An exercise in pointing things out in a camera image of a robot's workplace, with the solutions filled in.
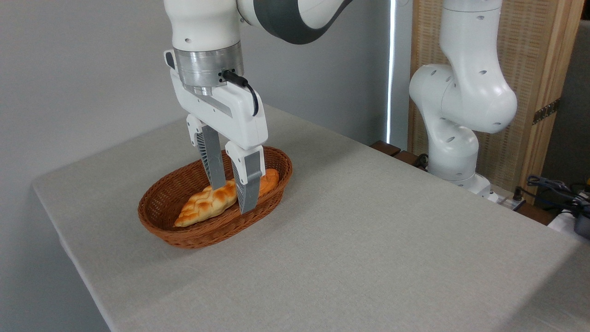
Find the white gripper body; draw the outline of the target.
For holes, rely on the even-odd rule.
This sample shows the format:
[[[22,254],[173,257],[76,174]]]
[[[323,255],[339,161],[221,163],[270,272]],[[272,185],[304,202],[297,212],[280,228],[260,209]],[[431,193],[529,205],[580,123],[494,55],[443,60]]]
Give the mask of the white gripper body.
[[[244,74],[241,50],[167,50],[165,61],[177,100],[185,111],[244,150],[267,141],[267,121],[262,101],[255,113],[248,88],[228,82],[224,71]]]

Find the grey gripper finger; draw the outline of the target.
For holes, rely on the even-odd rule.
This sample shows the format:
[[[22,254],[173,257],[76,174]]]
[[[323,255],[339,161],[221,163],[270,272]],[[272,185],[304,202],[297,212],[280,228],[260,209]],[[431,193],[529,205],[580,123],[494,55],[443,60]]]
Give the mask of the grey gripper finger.
[[[225,151],[232,162],[238,203],[244,214],[253,210],[259,199],[260,179],[266,174],[263,147],[244,150],[229,141]]]
[[[226,177],[218,132],[192,114],[186,117],[186,124],[191,143],[198,148],[212,189],[223,187],[226,185]]]

